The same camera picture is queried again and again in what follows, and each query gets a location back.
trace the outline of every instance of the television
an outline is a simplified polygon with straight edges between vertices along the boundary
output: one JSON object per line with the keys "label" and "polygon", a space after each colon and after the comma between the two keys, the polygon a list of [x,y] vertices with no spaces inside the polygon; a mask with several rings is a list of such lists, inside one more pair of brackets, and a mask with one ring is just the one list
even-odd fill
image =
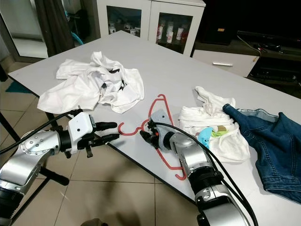
{"label": "television", "polygon": [[237,34],[247,40],[301,48],[300,1],[244,1]]}

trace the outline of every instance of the floor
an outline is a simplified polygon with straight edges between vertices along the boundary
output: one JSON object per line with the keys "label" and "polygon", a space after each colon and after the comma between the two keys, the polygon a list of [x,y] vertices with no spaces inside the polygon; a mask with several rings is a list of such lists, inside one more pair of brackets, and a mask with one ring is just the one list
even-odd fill
{"label": "floor", "polygon": [[47,47],[43,41],[13,38],[13,42],[20,56],[48,58]]}
{"label": "floor", "polygon": [[[14,63],[7,72],[26,65]],[[34,95],[5,92],[11,82],[0,83],[0,110],[22,136],[47,118],[36,108],[38,99]],[[63,126],[67,123],[66,118],[59,120]],[[2,126],[0,132],[3,149],[14,141]],[[84,151],[70,159],[64,154],[50,157],[47,168],[68,177],[69,185],[50,181],[14,226],[80,226],[93,218],[111,226],[198,225],[194,204],[129,159],[107,146],[93,148],[93,154],[89,159]],[[22,203],[43,180],[38,176]]]}

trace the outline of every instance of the blue mat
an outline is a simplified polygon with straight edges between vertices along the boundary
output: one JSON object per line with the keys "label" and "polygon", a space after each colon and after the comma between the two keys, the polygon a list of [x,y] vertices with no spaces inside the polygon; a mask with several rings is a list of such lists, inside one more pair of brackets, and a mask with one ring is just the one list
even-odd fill
{"label": "blue mat", "polygon": [[29,89],[27,89],[25,86],[22,86],[20,83],[13,81],[6,92],[9,93],[31,93]]}

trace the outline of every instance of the drawer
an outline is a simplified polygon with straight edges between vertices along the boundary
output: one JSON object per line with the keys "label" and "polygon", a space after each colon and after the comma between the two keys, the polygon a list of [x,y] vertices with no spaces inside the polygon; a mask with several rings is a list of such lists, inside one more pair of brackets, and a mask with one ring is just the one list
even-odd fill
{"label": "drawer", "polygon": [[194,50],[192,58],[242,77],[248,76],[258,56]]}

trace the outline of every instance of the drawer handle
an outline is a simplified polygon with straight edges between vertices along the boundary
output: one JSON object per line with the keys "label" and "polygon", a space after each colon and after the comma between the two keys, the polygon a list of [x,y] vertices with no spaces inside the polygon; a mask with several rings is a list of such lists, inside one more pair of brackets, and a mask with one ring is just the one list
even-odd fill
{"label": "drawer handle", "polygon": [[212,62],[212,64],[219,65],[219,66],[233,67],[233,64],[227,64],[227,63]]}

